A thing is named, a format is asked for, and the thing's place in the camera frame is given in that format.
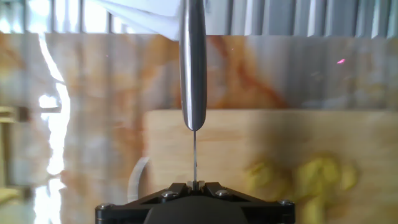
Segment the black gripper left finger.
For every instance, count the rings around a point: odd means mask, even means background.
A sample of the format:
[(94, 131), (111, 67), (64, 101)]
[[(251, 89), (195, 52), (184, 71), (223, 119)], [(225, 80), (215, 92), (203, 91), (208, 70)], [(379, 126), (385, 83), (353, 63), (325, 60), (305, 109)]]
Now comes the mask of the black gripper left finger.
[(169, 190), (175, 193), (189, 193), (192, 188), (186, 183), (172, 183)]

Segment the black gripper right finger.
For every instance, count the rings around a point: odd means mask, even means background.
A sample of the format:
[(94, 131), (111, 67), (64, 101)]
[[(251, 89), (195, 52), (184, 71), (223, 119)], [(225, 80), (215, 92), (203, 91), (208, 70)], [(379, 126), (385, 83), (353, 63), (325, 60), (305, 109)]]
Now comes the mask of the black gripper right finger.
[(197, 182), (197, 190), (203, 193), (216, 193), (222, 189), (219, 182)]

